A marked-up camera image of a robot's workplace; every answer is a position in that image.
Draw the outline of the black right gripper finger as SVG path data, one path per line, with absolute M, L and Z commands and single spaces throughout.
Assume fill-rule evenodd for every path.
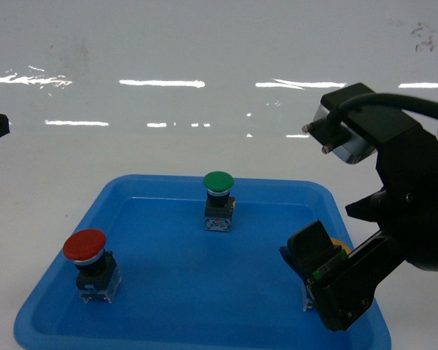
M 380 217 L 380 204 L 384 192 L 376 192 L 345 207 L 349 217 L 363 221 L 377 221 Z
M 403 261 L 397 240 L 379 231 L 328 275 L 312 279 L 307 289 L 324 326 L 347 330 L 369 310 L 378 284 Z

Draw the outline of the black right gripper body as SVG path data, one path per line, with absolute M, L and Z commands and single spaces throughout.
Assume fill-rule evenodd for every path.
M 438 141 L 412 128 L 378 150 L 376 169 L 388 196 L 380 226 L 400 244 L 404 258 L 438 271 Z

